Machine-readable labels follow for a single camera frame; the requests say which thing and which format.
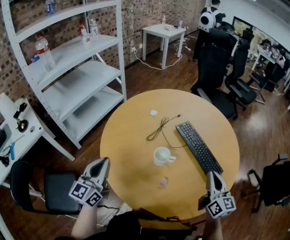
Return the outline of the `black flat device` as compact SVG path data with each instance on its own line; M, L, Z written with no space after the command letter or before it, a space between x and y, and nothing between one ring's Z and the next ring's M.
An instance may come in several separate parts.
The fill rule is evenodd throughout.
M7 140L7 135L6 135L5 130L0 129L0 149L4 146L6 140Z

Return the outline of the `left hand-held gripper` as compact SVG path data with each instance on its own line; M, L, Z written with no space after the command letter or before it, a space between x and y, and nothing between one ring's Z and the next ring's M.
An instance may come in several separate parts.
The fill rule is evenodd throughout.
M69 197L83 206L95 207L109 194L109 158L99 158L91 162L84 175L75 180L68 193Z

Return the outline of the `white and black backpack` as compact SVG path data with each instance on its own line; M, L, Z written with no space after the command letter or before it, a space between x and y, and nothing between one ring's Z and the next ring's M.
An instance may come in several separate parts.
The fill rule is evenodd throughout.
M200 16L199 29L209 33L210 29L216 26L216 16L219 14L221 14L219 10L212 11L211 7L208 6L207 10Z

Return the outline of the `white paper roll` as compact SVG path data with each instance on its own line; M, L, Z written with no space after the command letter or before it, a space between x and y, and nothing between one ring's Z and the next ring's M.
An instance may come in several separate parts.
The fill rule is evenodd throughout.
M16 104L3 92L0 94L0 113L5 120L13 118L17 111Z

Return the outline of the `white plastic bottle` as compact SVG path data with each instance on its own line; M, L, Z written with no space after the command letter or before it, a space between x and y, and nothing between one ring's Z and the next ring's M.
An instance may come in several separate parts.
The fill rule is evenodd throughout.
M89 30L92 38L98 36L98 25L94 19L89 20Z

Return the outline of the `black high-back office chair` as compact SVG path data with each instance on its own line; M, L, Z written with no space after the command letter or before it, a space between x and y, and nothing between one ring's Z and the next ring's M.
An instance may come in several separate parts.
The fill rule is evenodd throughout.
M191 93L215 106L227 119L237 117L237 108L232 98L220 90L223 84L230 53L217 46L200 47L198 57L198 80Z

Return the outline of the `person's right forearm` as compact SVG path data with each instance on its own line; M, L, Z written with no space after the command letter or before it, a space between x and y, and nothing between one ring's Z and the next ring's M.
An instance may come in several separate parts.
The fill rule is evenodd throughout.
M220 218L208 218L206 220L202 240L223 240Z

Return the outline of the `white metal shelf rack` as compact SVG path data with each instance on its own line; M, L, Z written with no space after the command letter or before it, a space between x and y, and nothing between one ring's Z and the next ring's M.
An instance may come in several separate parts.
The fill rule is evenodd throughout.
M69 140L81 148L80 140L117 104L127 100L123 55L121 0L84 0L81 5L36 19L16 31L11 0L1 0L7 36L17 63L47 113ZM116 36L99 34L85 49L80 37L52 50L56 66L45 71L40 61L28 64L20 44L26 38L62 20L90 11L115 9Z

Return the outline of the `person's left forearm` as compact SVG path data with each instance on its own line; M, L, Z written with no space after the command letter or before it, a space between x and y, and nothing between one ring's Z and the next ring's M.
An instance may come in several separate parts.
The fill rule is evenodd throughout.
M97 232L97 207L83 206L73 226L71 236L84 240Z

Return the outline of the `black padded chair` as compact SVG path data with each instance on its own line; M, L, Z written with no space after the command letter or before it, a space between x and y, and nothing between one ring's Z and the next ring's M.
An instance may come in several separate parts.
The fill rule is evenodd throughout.
M33 207L29 193L29 183L35 172L43 172L45 210ZM73 172L60 171L25 160L18 160L10 170L10 192L14 202L27 212L77 215L81 210L81 205L68 195L75 180L76 174Z

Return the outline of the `small red cap bottle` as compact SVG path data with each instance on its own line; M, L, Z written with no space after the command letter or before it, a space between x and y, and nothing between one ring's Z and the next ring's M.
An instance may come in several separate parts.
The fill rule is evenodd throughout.
M90 40L89 35L87 34L86 29L84 29L84 28L81 29L81 37L82 37L83 46L87 50L90 50L91 49L91 40Z

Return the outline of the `black mesh office chair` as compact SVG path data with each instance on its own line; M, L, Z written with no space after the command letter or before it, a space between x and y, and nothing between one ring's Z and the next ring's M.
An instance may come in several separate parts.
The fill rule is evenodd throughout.
M237 39L235 36L227 33L218 28L212 28L209 31L206 46L217 46L219 48L227 50L231 56L234 54L234 50L237 46Z

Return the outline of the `dark monitor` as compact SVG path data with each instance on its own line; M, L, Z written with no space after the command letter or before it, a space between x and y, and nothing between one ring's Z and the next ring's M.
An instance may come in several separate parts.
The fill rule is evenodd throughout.
M247 29L252 29L253 26L249 24L248 22L234 16L233 18L233 23L232 23L234 29L235 29L235 34L238 35L239 37L243 36L243 31Z

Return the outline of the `white side table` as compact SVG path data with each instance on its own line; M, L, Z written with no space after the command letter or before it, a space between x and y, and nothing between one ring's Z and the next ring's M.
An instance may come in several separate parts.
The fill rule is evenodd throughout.
M33 147L33 145L41 138L45 138L52 146L54 146L59 152L61 152L65 157L71 161L75 160L75 157L70 154L66 149L64 149L54 138L55 135L51 130L44 124L44 122L38 117L33 108L30 106L28 100L20 98L15 102L16 105L22 103L27 103L27 107L23 113L21 113L20 118L28 121L29 126L24 133L20 133L16 129L16 122L13 120L5 120L0 129L7 125L10 129L10 136L7 138L4 146L0 149L0 156L6 155L9 151L9 145L15 142L14 146L14 156L15 159L11 160L9 158L9 165L5 166L0 161L0 186L9 187L9 184L5 182L7 176L10 173L12 165L19 159L23 158L25 154ZM30 132L30 128L34 126L35 130Z

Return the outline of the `blue label water bottle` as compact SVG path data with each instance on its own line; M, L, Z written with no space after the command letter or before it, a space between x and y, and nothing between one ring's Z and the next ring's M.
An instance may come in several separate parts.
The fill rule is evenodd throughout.
M45 0L46 11L48 15L55 13L55 2L54 0Z

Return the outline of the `person's dark clothing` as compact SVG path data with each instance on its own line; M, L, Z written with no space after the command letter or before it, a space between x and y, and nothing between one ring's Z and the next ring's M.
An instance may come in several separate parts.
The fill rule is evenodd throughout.
M97 229L96 234L84 240L185 240L193 229L177 229L177 223L170 223L171 229L142 227L136 212L125 212L114 216L105 229ZM54 240L75 240L70 236L59 236Z

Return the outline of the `black keyboard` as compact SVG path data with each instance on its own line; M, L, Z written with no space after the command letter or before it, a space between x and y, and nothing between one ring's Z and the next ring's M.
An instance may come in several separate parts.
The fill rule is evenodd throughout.
M187 121L185 123L177 125L176 129L189 147L194 158L197 160L204 173L207 175L208 172L213 171L221 175L223 169L221 168L218 161L213 156L212 152L209 150L208 146L203 141L201 136L192 126L192 124Z

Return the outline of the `black desk stand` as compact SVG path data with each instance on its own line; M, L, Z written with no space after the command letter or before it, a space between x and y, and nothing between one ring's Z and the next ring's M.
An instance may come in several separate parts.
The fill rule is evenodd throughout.
M27 120L25 120L25 119L20 120L19 119L20 114L25 111L26 107L27 107L27 103L23 102L19 106L18 110L13 115L13 118L16 120L17 130L20 133L25 132L27 127L28 127L28 121Z

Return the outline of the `black office chair with headrest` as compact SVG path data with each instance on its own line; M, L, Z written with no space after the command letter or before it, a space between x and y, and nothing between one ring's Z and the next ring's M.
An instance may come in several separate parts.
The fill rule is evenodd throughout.
M290 160L286 153L278 154L277 160L264 167L263 176L259 176L254 169L248 172L250 175L255 176L259 187L249 193L241 192L241 197L259 194L257 207L252 208L252 213L257 213L262 203L267 207L285 207L290 203Z

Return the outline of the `large red cap bottle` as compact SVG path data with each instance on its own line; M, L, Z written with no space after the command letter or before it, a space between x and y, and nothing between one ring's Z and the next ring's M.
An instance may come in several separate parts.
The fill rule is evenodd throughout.
M44 69L47 72L52 71L55 68L55 62L52 57L47 39L40 33L37 34L35 48L40 60L42 60Z

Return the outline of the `small white square table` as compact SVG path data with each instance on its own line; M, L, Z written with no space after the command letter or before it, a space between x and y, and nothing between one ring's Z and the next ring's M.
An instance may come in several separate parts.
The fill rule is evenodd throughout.
M164 70L167 68L166 66L166 60L167 60L167 53L168 53L168 45L169 45L169 39L174 38L176 36L180 36L180 43L178 46L177 51L177 58L178 60L182 57L182 46L184 42L184 36L185 36L186 29L185 28L175 28L174 26L166 23L160 23L152 26L148 26L143 28L143 42L142 42L142 60L146 60L147 55L147 34L160 37L161 38L161 44L163 48L163 58L162 58L162 65L161 68L156 68L157 70Z

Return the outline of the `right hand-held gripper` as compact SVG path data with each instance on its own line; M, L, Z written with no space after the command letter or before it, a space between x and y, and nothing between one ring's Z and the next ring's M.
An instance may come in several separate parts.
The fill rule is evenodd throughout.
M226 191L226 183L219 173L210 171L207 173L206 189L208 192L222 192L216 195L204 195L199 198L198 210L205 209L213 219L220 219L228 216L236 210L234 197Z

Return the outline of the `white ceramic mug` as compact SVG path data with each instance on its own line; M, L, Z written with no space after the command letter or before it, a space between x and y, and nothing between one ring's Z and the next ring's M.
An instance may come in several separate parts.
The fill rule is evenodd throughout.
M171 155L171 152L166 147L158 147L154 151L153 162L157 166L163 166L167 163L173 163L177 158Z

